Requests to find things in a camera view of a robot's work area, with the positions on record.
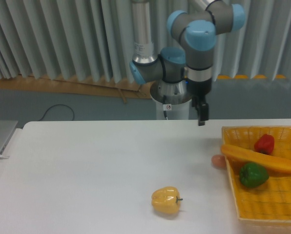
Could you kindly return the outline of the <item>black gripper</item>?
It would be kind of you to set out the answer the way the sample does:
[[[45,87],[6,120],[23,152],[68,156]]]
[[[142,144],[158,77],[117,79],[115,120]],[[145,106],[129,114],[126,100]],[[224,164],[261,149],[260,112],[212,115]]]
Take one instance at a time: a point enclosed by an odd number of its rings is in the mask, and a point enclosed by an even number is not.
[[[205,95],[211,91],[211,87],[212,78],[204,81],[187,80],[187,91],[193,95],[191,106],[197,107],[199,126],[205,125],[205,122],[208,120],[208,103]]]

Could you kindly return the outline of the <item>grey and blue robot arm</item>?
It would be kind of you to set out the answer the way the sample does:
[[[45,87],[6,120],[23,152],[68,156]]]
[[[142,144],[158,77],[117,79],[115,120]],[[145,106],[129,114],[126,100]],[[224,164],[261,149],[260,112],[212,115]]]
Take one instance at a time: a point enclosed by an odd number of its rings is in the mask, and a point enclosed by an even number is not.
[[[194,5],[197,14],[177,10],[167,19],[167,30],[179,46],[156,53],[150,2],[133,0],[135,49],[129,67],[138,84],[151,83],[157,119],[187,119],[193,107],[202,126],[209,119],[206,96],[212,86],[217,36],[241,29],[246,14],[243,6],[221,0],[196,0]]]

